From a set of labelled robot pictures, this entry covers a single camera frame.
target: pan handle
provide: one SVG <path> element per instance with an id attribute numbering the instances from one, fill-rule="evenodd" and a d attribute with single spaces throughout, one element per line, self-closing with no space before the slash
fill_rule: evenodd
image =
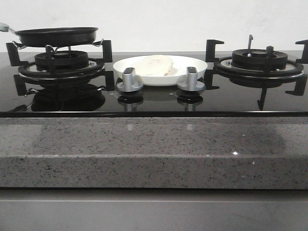
<path id="1" fill-rule="evenodd" d="M 10 32 L 12 32 L 13 34 L 16 35 L 15 31 L 12 28 L 10 28 L 9 25 L 2 23 L 2 22 L 0 22 L 0 31 L 2 31 L 2 32 L 9 32 L 10 31 Z"/>

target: silver knob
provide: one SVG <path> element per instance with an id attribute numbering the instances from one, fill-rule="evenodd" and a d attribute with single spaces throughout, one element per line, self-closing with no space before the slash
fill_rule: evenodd
<path id="1" fill-rule="evenodd" d="M 133 67 L 126 68 L 122 74 L 123 82 L 117 84 L 117 88 L 123 92 L 133 92 L 143 88 L 143 84 L 136 76 Z"/>
<path id="2" fill-rule="evenodd" d="M 204 87 L 204 83 L 198 81 L 198 72 L 193 66 L 187 67 L 187 79 L 178 83 L 178 88 L 187 91 L 203 90 Z"/>

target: black glass cooktop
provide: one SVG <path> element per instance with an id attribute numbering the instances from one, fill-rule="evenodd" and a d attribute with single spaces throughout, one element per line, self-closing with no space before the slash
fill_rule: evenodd
<path id="1" fill-rule="evenodd" d="M 290 60 L 300 51 L 286 52 Z M 151 53 L 114 53 L 114 62 Z M 164 53 L 205 60 L 203 52 Z M 23 53 L 27 61 L 34 53 Z M 97 58 L 99 54 L 89 53 Z M 217 57 L 231 52 L 218 52 Z M 24 81 L 18 67 L 11 67 L 8 55 L 0 53 L 1 117 L 191 117 L 191 116 L 308 116 L 307 75 L 295 81 L 250 81 L 217 74 L 208 64 L 205 89 L 187 93 L 177 86 L 148 87 L 122 94 L 113 63 L 105 64 L 99 76 L 55 86 Z"/>

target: black frying pan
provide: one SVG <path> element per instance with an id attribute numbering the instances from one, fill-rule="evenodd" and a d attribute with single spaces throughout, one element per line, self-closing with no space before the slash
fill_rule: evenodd
<path id="1" fill-rule="evenodd" d="M 11 31 L 28 47 L 67 47 L 92 43 L 97 30 L 97 27 L 61 27 L 14 31 L 7 24 L 0 23 L 0 31 Z"/>

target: white wall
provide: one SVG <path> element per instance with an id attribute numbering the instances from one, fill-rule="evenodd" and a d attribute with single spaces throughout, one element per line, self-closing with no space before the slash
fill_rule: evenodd
<path id="1" fill-rule="evenodd" d="M 0 0 L 0 6 L 0 21 L 15 30 L 95 26 L 97 40 L 111 39 L 113 51 L 204 51 L 206 39 L 225 41 L 218 51 L 234 50 L 247 46 L 249 34 L 253 48 L 300 50 L 294 43 L 308 39 L 306 0 Z M 1 32 L 0 52 L 16 39 Z"/>

